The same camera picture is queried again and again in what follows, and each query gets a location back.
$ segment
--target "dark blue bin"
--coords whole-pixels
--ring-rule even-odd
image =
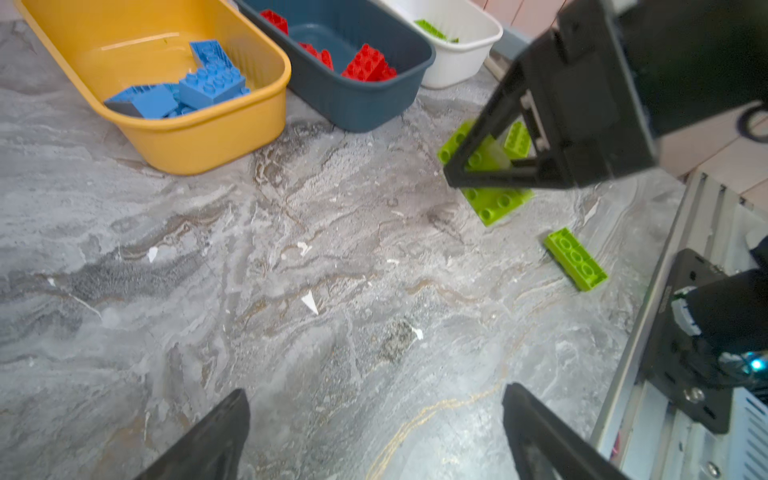
[[[240,11],[290,58],[289,88],[334,124],[371,131],[401,114],[416,98],[435,49],[421,35],[367,0],[235,0]],[[272,10],[288,21],[288,33],[260,13]],[[334,71],[299,45],[328,50]],[[357,51],[369,44],[384,54],[397,77],[363,82],[341,76]]]

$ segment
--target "marble surface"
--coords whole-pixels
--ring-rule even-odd
[[[483,227],[435,158],[482,71],[368,134],[291,95],[274,143],[173,177],[26,24],[0,57],[4,478],[132,478],[236,387],[245,479],[514,478],[507,382],[591,431],[683,192],[667,174]],[[595,291],[542,247],[561,227],[611,275]]]

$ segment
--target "bolt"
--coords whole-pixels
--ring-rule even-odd
[[[720,468],[712,462],[707,462],[707,473],[713,478],[720,478]]]
[[[704,400],[704,392],[699,387],[687,389],[683,392],[685,399],[691,403],[698,403]]]

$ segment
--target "yellow bin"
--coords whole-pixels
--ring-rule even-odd
[[[170,174],[199,174],[280,135],[290,62],[224,0],[15,0],[74,86],[144,159]],[[197,66],[190,41],[216,39],[251,93],[177,118],[145,120],[106,108],[131,85],[177,82]]]

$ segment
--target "robotic arm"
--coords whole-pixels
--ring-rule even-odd
[[[768,2],[640,0],[616,16],[574,0],[509,68],[445,166],[452,187],[583,187],[657,164],[655,139],[753,101],[768,102]],[[522,115],[536,157],[467,171],[488,135]]]

